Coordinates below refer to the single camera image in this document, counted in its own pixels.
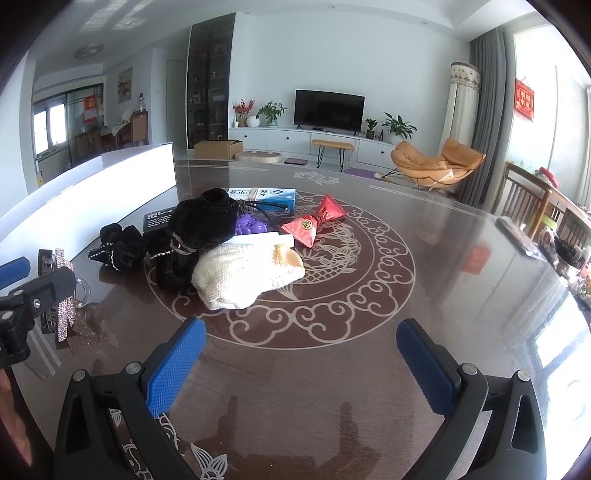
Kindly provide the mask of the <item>cream knitted cloth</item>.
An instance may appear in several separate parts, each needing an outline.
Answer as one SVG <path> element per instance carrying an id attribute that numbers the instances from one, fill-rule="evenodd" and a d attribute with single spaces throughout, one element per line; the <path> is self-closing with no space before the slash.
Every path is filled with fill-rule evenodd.
<path id="1" fill-rule="evenodd" d="M 283 244 L 222 244 L 200 257 L 191 285 L 208 310 L 236 310 L 304 274 L 301 257 Z"/>

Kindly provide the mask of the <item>black text box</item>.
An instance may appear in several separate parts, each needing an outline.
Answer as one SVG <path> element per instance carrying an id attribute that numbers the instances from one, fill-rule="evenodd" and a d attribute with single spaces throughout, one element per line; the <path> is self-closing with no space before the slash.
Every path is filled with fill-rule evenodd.
<path id="1" fill-rule="evenodd" d="M 174 210 L 174 207 L 170 207 L 145 214 L 143 217 L 143 233 L 165 229 Z"/>

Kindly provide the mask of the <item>black fuzzy bow scrunchie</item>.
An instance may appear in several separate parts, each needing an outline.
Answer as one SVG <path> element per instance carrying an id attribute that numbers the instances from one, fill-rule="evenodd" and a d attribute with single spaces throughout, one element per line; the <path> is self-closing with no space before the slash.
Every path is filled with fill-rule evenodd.
<path id="1" fill-rule="evenodd" d="M 212 188 L 179 202 L 155 229 L 141 232 L 118 223 L 102 227 L 100 245 L 87 257 L 125 274 L 149 259 L 158 287 L 176 292 L 189 286 L 201 256 L 235 236 L 237 218 L 238 202 L 224 189 Z"/>

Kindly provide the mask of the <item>white sunscreen bottle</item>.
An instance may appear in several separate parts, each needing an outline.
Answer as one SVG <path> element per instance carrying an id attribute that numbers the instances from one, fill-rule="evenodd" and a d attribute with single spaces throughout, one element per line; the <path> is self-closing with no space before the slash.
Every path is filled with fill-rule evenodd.
<path id="1" fill-rule="evenodd" d="M 228 245 L 284 245 L 294 248 L 294 236 L 279 232 L 235 235 L 226 241 Z"/>

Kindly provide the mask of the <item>purple toy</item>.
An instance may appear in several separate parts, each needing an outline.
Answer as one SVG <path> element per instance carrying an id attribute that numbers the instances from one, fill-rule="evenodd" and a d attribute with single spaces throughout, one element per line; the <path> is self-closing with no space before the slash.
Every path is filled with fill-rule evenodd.
<path id="1" fill-rule="evenodd" d="M 249 213 L 243 213 L 236 218 L 235 234 L 252 235 L 267 232 L 267 225 L 263 221 Z"/>

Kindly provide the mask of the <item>red triangular pouch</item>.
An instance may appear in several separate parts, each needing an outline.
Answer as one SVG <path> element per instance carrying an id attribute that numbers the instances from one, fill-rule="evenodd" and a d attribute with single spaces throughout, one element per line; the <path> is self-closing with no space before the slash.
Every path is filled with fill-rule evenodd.
<path id="1" fill-rule="evenodd" d="M 295 241 L 304 245 L 304 247 L 311 248 L 314 246 L 318 231 L 322 229 L 322 225 L 332 220 L 342 219 L 345 216 L 346 211 L 335 202 L 335 199 L 331 195 L 325 195 L 315 213 L 284 223 L 280 226 L 280 231 L 290 234 Z"/>

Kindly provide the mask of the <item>blue white toothpaste box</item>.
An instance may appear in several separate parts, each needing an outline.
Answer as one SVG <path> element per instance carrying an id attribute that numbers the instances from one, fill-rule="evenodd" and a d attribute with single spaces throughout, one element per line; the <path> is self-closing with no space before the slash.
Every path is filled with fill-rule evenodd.
<path id="1" fill-rule="evenodd" d="M 297 203 L 297 190 L 267 187 L 235 187 L 226 191 L 236 201 L 253 202 L 263 210 L 291 213 Z"/>

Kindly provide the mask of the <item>black eyeglasses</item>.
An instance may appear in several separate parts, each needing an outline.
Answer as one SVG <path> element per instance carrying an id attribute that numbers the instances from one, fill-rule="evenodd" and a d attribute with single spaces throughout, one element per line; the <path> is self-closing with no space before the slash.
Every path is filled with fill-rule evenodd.
<path id="1" fill-rule="evenodd" d="M 264 200 L 241 200 L 242 206 L 258 210 L 267 220 L 270 221 L 270 212 L 273 213 L 290 213 L 290 206 L 282 203 L 264 201 Z"/>

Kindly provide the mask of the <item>white cardboard box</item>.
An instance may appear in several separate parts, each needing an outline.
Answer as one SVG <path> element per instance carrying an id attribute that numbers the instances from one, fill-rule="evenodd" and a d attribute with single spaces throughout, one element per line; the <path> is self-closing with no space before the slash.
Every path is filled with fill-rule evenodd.
<path id="1" fill-rule="evenodd" d="M 43 185 L 1 218 L 1 262 L 25 257 L 35 265 L 40 249 L 55 248 L 71 260 L 102 226 L 174 186 L 169 143 L 98 156 Z"/>

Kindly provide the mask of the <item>brown cardboard box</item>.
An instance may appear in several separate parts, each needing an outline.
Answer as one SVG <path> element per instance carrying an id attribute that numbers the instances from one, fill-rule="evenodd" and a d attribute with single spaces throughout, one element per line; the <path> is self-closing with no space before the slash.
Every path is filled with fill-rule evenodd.
<path id="1" fill-rule="evenodd" d="M 240 140 L 204 140 L 194 145 L 193 154 L 199 160 L 232 160 L 242 149 Z"/>

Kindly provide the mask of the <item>wooden dining chair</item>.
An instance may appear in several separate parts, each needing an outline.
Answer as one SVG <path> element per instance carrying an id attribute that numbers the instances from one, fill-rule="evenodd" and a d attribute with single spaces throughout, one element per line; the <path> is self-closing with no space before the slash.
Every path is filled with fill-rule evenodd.
<path id="1" fill-rule="evenodd" d="M 492 214 L 505 216 L 530 239 L 544 227 L 584 249 L 590 244 L 590 215 L 542 178 L 506 163 Z"/>

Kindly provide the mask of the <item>green potted plant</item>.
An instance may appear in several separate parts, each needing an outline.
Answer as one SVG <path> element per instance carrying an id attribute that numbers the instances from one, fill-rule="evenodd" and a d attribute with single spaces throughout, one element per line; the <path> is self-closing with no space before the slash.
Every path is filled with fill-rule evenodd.
<path id="1" fill-rule="evenodd" d="M 263 118 L 266 127 L 276 127 L 279 125 L 279 119 L 287 112 L 287 107 L 280 102 L 269 101 L 259 108 L 257 114 Z"/>

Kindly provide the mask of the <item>orange lounge chair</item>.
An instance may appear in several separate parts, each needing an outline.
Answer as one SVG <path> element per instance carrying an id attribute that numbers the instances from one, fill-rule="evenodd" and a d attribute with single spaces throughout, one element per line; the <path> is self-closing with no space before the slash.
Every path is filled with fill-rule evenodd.
<path id="1" fill-rule="evenodd" d="M 433 157 L 423 155 L 410 142 L 403 141 L 391 152 L 394 169 L 379 178 L 390 180 L 402 174 L 418 188 L 445 189 L 469 177 L 485 159 L 484 153 L 453 138 L 445 140 L 440 154 Z"/>

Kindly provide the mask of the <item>black glass display cabinet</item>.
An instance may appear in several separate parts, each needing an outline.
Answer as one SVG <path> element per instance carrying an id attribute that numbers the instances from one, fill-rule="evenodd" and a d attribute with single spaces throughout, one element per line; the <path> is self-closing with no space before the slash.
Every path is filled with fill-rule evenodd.
<path id="1" fill-rule="evenodd" d="M 194 24 L 186 70 L 186 137 L 192 149 L 228 138 L 228 92 L 235 14 Z"/>

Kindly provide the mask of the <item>green plant right of tv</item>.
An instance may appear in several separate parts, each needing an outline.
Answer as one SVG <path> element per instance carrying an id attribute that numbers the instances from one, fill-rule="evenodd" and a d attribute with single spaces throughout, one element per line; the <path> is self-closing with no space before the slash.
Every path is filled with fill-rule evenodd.
<path id="1" fill-rule="evenodd" d="M 418 128 L 410 121 L 405 121 L 401 115 L 384 113 L 382 127 L 388 132 L 392 143 L 399 140 L 411 140 Z"/>

